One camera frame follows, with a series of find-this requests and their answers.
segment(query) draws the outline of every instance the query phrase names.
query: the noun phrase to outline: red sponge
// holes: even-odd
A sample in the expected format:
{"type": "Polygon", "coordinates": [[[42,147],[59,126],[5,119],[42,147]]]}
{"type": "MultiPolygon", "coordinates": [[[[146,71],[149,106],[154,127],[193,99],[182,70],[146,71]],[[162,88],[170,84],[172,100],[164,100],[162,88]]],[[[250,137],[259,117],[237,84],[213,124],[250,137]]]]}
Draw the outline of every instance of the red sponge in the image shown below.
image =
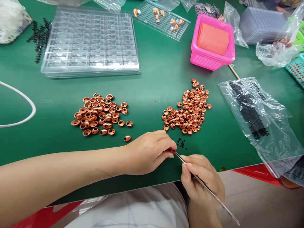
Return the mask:
{"type": "Polygon", "coordinates": [[[229,43],[229,34],[208,24],[202,23],[199,27],[199,34],[196,45],[207,51],[225,55],[229,43]]]}

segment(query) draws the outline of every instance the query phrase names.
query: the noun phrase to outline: red stool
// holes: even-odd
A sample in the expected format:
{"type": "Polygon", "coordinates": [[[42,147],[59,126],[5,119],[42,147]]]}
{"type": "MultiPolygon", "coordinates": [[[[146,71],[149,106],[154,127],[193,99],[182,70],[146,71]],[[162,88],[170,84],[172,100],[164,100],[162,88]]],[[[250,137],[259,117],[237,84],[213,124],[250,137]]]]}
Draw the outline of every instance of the red stool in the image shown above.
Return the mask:
{"type": "Polygon", "coordinates": [[[258,165],[254,165],[254,166],[233,169],[232,171],[246,175],[248,177],[258,179],[260,181],[264,181],[264,182],[273,184],[273,185],[283,186],[288,189],[301,188],[300,185],[293,183],[292,181],[288,180],[287,178],[285,178],[283,176],[281,176],[279,179],[273,177],[264,164],[258,164],[258,165]]]}
{"type": "Polygon", "coordinates": [[[82,201],[69,203],[57,212],[53,212],[54,207],[46,207],[37,213],[27,217],[19,223],[10,228],[50,228],[56,224],[60,219],[65,217],[68,213],[78,207],[82,201]]]}

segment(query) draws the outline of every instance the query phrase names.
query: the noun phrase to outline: forearm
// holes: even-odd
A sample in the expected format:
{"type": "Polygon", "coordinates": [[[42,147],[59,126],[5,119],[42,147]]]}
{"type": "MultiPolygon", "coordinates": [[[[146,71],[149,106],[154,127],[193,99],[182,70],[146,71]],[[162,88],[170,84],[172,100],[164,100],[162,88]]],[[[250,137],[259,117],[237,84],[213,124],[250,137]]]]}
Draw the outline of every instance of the forearm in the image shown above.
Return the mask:
{"type": "Polygon", "coordinates": [[[121,149],[49,154],[0,167],[0,227],[14,224],[78,188],[122,174],[122,164],[115,162],[121,149]]]}
{"type": "Polygon", "coordinates": [[[214,208],[189,203],[188,219],[190,228],[222,228],[214,208]]]}

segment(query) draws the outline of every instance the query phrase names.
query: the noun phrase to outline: white cable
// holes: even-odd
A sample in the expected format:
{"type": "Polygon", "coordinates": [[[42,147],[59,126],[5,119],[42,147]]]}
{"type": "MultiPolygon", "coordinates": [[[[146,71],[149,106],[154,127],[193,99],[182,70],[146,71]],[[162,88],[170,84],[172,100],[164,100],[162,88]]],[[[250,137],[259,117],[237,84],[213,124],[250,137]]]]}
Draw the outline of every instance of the white cable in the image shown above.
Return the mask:
{"type": "Polygon", "coordinates": [[[17,90],[16,88],[14,88],[14,87],[12,87],[12,86],[10,86],[10,85],[4,83],[4,82],[1,82],[1,81],[0,81],[0,84],[1,84],[1,85],[4,85],[4,86],[6,86],[6,87],[8,87],[8,88],[10,88],[10,89],[12,89],[12,90],[14,90],[15,92],[17,92],[18,94],[20,94],[21,96],[23,96],[23,97],[30,103],[30,105],[32,106],[32,113],[31,113],[27,118],[25,118],[24,120],[22,120],[22,121],[20,121],[20,122],[17,122],[17,123],[13,123],[13,124],[11,123],[11,124],[6,124],[6,125],[0,125],[0,128],[17,126],[17,125],[19,125],[19,124],[23,124],[23,123],[27,122],[28,120],[30,120],[30,119],[35,115],[35,113],[36,113],[36,106],[35,106],[35,104],[31,101],[31,99],[28,98],[23,92],[17,90]]]}

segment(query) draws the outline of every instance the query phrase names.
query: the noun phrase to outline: hand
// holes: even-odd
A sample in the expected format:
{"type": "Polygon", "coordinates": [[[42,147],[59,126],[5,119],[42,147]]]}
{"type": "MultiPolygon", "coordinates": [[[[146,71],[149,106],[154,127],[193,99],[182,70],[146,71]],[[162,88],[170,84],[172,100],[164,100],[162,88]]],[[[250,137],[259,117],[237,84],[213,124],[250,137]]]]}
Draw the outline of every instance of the hand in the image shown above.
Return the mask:
{"type": "Polygon", "coordinates": [[[143,175],[154,171],[166,158],[173,158],[168,148],[177,149],[166,131],[147,132],[124,146],[125,174],[143,175]]]}
{"type": "Polygon", "coordinates": [[[195,178],[191,178],[191,173],[198,175],[224,203],[225,186],[209,160],[203,155],[181,157],[187,162],[187,164],[182,164],[181,182],[193,203],[198,206],[213,207],[215,209],[220,207],[212,195],[195,178]]]}

